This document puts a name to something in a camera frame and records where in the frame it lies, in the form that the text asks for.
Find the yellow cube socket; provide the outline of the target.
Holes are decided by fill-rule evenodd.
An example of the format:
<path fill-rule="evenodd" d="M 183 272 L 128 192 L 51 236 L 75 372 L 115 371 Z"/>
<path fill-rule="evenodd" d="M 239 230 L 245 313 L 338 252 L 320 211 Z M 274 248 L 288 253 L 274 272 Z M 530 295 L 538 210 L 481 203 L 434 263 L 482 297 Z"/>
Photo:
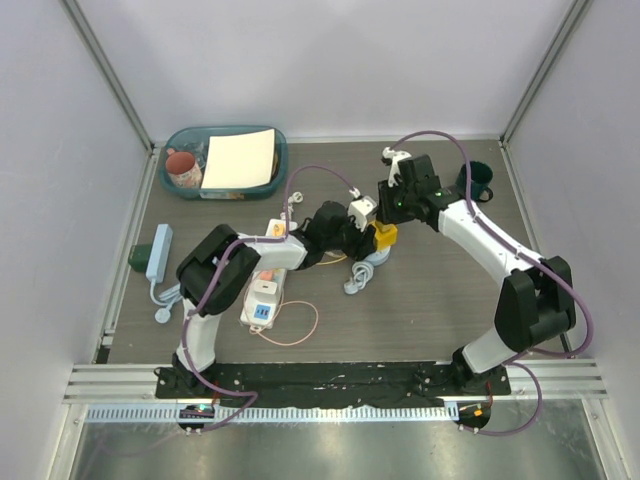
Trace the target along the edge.
<path fill-rule="evenodd" d="M 375 248 L 382 251 L 392 247 L 397 242 L 398 229 L 394 224 L 383 224 L 378 221 L 373 223 L 375 233 Z"/>

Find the light blue round socket base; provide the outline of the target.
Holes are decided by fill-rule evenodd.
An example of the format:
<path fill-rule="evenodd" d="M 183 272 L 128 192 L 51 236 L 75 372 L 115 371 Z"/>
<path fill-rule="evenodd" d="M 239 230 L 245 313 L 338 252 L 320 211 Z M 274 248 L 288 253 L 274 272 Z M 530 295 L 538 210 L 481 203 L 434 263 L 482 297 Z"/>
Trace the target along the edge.
<path fill-rule="evenodd" d="M 391 251 L 390 247 L 384 248 L 382 250 L 378 250 L 374 253 L 369 254 L 364 259 L 364 262 L 370 263 L 373 267 L 380 266 L 389 259 L 390 251 Z"/>

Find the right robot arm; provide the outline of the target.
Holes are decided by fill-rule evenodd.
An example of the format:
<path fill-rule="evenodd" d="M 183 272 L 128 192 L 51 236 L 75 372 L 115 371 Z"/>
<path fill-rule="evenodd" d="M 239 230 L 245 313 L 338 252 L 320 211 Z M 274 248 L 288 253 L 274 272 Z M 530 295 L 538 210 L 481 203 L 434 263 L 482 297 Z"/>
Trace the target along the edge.
<path fill-rule="evenodd" d="M 429 156 L 386 148 L 382 162 L 390 171 L 378 184 L 378 221 L 427 224 L 463 248 L 500 288 L 492 327 L 452 355 L 457 391 L 477 393 L 503 362 L 575 326 L 565 260 L 545 259 L 515 242 L 459 189 L 442 186 Z"/>

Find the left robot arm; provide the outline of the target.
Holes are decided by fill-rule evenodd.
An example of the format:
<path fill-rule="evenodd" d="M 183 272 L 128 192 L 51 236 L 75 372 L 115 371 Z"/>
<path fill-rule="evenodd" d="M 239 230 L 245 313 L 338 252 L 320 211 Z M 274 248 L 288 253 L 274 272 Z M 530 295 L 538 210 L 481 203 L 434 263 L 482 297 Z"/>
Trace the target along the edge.
<path fill-rule="evenodd" d="M 179 388 L 190 398 L 205 397 L 213 385 L 208 370 L 222 315 L 259 271 L 305 270 L 327 251 L 340 251 L 356 261 L 377 247 L 373 221 L 359 221 L 344 205 L 326 201 L 302 225 L 284 222 L 282 235 L 241 234 L 227 224 L 215 227 L 177 269 L 184 320 L 172 367 Z"/>

